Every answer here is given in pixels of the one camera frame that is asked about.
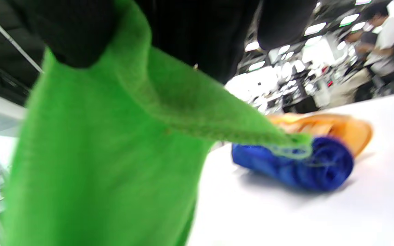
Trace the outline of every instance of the white table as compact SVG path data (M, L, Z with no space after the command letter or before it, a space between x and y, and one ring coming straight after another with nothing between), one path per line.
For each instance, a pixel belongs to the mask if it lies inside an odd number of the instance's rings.
M394 96L329 110L368 120L374 139L344 187L307 194L209 154L189 246L394 246Z

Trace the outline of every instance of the rolled blue towel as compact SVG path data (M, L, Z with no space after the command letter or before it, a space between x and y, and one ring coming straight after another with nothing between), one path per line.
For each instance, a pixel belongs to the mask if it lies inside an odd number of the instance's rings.
M319 137L313 141L313 154L303 160L275 156L263 146L233 145L234 163L264 173L285 185L313 191L333 191L353 170L354 159L339 141Z

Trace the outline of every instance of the dark hair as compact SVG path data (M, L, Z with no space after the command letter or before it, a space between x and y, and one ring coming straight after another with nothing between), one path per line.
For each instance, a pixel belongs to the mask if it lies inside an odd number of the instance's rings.
M375 15L379 15L381 17L386 17L389 15L387 5L389 5L390 1L375 3L368 6L363 11L363 16L366 20L371 20L375 17Z

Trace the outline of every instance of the green cloth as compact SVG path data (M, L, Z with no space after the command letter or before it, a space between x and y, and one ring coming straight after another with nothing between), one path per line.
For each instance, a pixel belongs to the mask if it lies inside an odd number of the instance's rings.
M311 151L309 136L285 134L151 47L133 1L116 9L91 68L45 54L8 181L7 246L183 246L215 140Z

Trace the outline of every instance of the white shirt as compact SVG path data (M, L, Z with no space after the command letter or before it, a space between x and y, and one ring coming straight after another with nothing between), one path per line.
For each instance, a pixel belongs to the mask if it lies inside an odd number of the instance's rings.
M381 26L383 29L378 34L376 48L388 49L394 45L394 18L390 17ZM372 70L379 76L386 76L394 72L394 56L384 56L371 53L367 57L366 65L372 64Z

